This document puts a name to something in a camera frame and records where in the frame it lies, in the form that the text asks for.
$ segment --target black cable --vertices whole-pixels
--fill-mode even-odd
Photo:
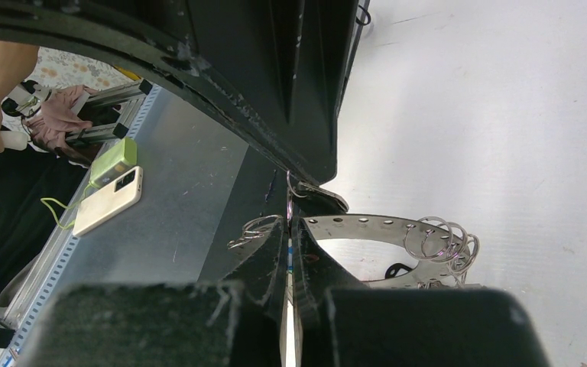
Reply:
[[[394,278],[397,273],[399,273],[399,270],[404,269],[407,273],[409,273],[410,271],[413,270],[413,268],[411,268],[408,265],[404,265],[401,264],[400,262],[395,263],[393,265],[391,265],[388,270],[386,270],[386,275],[384,275],[384,279],[390,279],[390,278]]]
[[[361,10],[363,11],[363,14],[365,15],[365,21],[362,21],[359,18],[356,18],[356,24],[364,26],[364,25],[368,25],[372,22],[372,17],[370,16],[370,13],[365,10],[364,7],[362,7],[361,5],[359,5],[359,7],[361,8]]]

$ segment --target green power bank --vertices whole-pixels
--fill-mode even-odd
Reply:
[[[123,138],[91,164],[89,183],[99,189],[131,170],[137,162],[136,142]]]

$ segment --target white phone case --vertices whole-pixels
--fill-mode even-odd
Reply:
[[[93,195],[77,210],[73,235],[80,237],[141,199],[143,169],[134,167]]]

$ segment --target floor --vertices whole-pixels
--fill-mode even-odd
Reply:
[[[326,188],[351,213],[441,216],[478,235],[468,281],[513,294],[552,365],[587,366],[587,1],[370,10]],[[353,271],[382,274],[385,251]]]

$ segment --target yellow cable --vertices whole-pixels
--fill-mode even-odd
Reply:
[[[58,206],[61,206],[65,210],[72,209],[72,208],[76,207],[77,205],[79,205],[86,198],[86,191],[89,189],[89,187],[93,187],[93,186],[91,186],[91,183],[86,185],[86,187],[84,188],[84,191],[82,192],[82,197],[80,197],[80,199],[77,200],[75,203],[73,203],[73,205],[71,205],[71,206],[66,206],[66,205],[62,204],[59,200],[55,199],[54,197],[42,197],[40,199],[40,201],[42,204],[44,204],[50,210],[50,213],[53,214],[53,218],[55,219],[55,223],[57,224],[58,227],[60,227],[61,229],[69,229],[70,227],[75,225],[75,221],[73,220],[69,224],[62,226],[59,218],[57,218],[57,213],[55,213],[55,209],[53,209],[53,207],[50,206],[50,204],[48,202],[50,201],[52,203],[56,203]]]

